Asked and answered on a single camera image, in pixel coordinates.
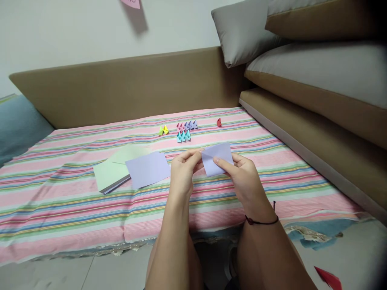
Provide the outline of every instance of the purple paper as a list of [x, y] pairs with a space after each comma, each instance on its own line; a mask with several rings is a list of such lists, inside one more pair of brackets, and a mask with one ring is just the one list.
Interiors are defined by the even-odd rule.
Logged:
[[222, 168], [220, 168], [214, 163], [214, 157], [222, 158], [228, 163], [234, 165], [233, 157], [231, 155], [230, 143], [226, 142], [208, 147], [202, 152], [202, 160], [204, 168], [206, 169], [207, 177], [212, 177], [225, 173]]
[[171, 168], [165, 155], [158, 151], [125, 162], [133, 181], [133, 188], [139, 189], [171, 176]]

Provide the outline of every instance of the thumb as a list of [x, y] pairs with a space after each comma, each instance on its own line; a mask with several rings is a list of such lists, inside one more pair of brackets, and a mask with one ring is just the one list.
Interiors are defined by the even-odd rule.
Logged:
[[231, 177], [237, 173], [238, 167], [231, 165], [226, 160], [218, 157], [214, 157], [213, 160], [217, 166], [225, 170], [228, 174], [231, 175]]
[[202, 158], [202, 153], [200, 151], [197, 151], [195, 154], [193, 154], [185, 164], [187, 164], [190, 168], [194, 169], [195, 165], [200, 161]]

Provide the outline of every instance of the mattress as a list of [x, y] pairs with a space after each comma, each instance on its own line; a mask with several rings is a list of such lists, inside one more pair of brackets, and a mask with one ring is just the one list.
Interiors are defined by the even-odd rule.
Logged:
[[[221, 127], [216, 125], [219, 118]], [[199, 128], [192, 131], [191, 141], [177, 143], [176, 124], [189, 120], [197, 120]], [[170, 133], [159, 136], [160, 126], [165, 125]], [[288, 232], [303, 232], [295, 223], [370, 218], [242, 107], [197, 110], [55, 130], [7, 163], [0, 169], [0, 265], [155, 238], [169, 178], [139, 190], [133, 190], [129, 180], [103, 196], [97, 190], [93, 166], [126, 144], [163, 152], [170, 163], [188, 148], [225, 141], [232, 152], [253, 160]], [[244, 222], [243, 208], [227, 176], [208, 178], [201, 169], [193, 183], [192, 233], [205, 235]]]

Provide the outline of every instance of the red paper triangle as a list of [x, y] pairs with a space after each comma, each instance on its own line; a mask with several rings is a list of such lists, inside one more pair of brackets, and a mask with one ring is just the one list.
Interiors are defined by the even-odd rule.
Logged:
[[324, 271], [320, 268], [314, 267], [317, 271], [317, 273], [320, 275], [321, 279], [329, 285], [333, 290], [343, 290], [341, 287], [340, 280], [333, 274]]

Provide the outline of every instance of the beige sofa backrest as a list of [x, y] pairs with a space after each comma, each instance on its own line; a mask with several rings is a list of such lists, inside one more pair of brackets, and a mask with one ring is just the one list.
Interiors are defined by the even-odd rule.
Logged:
[[244, 66], [219, 47], [47, 68], [10, 75], [56, 128], [238, 106]]

